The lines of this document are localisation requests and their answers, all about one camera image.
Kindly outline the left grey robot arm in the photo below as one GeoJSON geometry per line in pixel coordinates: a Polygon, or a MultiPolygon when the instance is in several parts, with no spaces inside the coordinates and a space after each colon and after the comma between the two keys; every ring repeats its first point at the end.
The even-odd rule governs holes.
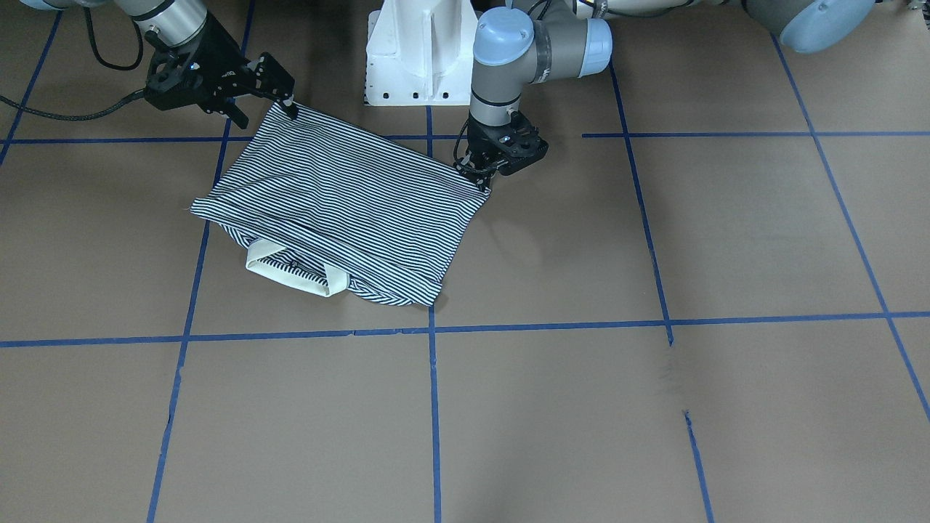
{"type": "MultiPolygon", "coordinates": [[[[778,42],[802,54],[828,49],[860,26],[873,1],[737,1],[778,42]]],[[[495,176],[537,163],[549,145],[520,110],[527,85],[601,73],[613,57],[613,19],[651,19],[688,1],[508,1],[482,13],[474,36],[467,139],[454,169],[489,192],[495,176]]]]}

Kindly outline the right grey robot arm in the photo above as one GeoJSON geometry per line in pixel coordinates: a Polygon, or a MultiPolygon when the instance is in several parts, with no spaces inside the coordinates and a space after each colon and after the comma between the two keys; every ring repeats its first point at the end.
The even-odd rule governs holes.
{"type": "Polygon", "coordinates": [[[137,40],[154,49],[145,86],[90,115],[57,115],[2,98],[11,108],[57,121],[90,121],[126,104],[146,100],[159,110],[196,105],[218,113],[240,129],[249,119],[236,99],[272,100],[290,119],[298,118],[294,77],[269,53],[249,60],[202,1],[116,1],[135,25],[137,40]]]}

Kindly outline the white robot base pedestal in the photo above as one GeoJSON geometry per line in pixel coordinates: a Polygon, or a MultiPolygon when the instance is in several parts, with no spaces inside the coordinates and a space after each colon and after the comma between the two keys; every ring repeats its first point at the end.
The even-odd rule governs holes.
{"type": "Polygon", "coordinates": [[[385,1],[371,11],[366,104],[467,106],[477,20],[469,1],[385,1]]]}

